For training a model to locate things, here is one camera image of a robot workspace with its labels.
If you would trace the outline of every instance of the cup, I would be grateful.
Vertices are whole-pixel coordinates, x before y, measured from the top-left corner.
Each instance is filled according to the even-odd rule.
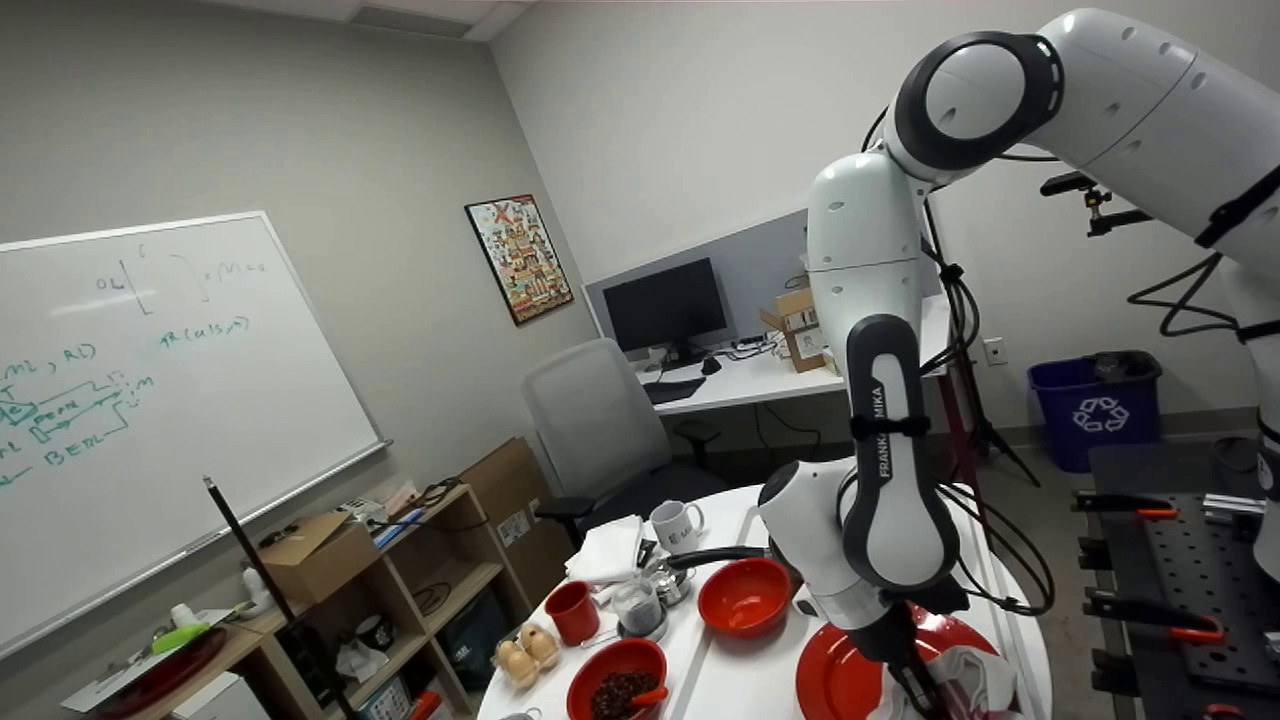
[[[649,512],[654,536],[664,551],[675,551],[681,543],[687,543],[694,533],[705,528],[705,520],[709,520],[705,507],[681,502],[681,499],[664,499]]]
[[[241,578],[244,578],[244,592],[248,592],[248,614],[274,606],[274,592],[269,592],[269,584],[264,584],[264,576],[257,567],[244,567]]]
[[[593,584],[570,578],[548,595],[548,614],[559,633],[559,642],[582,642],[602,633],[602,611],[593,600]]]

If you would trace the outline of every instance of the picture frame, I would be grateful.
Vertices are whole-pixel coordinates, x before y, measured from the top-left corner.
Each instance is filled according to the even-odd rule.
[[[527,193],[476,199],[464,202],[464,211],[511,310],[511,325],[527,325],[574,305],[570,273]]]

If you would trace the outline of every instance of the ceiling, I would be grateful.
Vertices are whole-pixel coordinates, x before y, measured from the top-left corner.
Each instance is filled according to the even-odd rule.
[[[212,2],[487,43],[536,0],[212,0]]]

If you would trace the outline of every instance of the white cup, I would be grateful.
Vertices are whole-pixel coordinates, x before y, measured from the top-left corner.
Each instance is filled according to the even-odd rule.
[[[675,551],[681,543],[694,540],[694,533],[705,528],[705,507],[698,502],[681,502],[681,499],[664,499],[649,512],[654,536],[664,551]]]
[[[188,603],[172,603],[172,606],[168,606],[168,621],[172,621],[172,627],[199,625],[199,614],[196,614]]]
[[[264,584],[264,576],[257,567],[244,567],[241,578],[244,578],[244,592],[248,592],[248,614],[274,606],[274,592],[269,592],[269,584]]]

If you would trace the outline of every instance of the cardboard box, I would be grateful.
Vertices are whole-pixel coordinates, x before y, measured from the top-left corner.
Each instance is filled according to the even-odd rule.
[[[798,373],[826,368],[829,364],[829,340],[817,325],[817,305],[809,289],[779,290],[770,309],[770,329],[786,335],[786,357]]]
[[[320,603],[362,576],[375,547],[348,512],[320,512],[284,528],[260,554],[292,603]]]
[[[565,559],[574,554],[570,533],[558,520],[536,515],[536,502],[548,499],[539,459],[515,437],[464,467],[459,479],[474,482],[480,515],[508,551],[527,603],[539,603],[565,578]]]

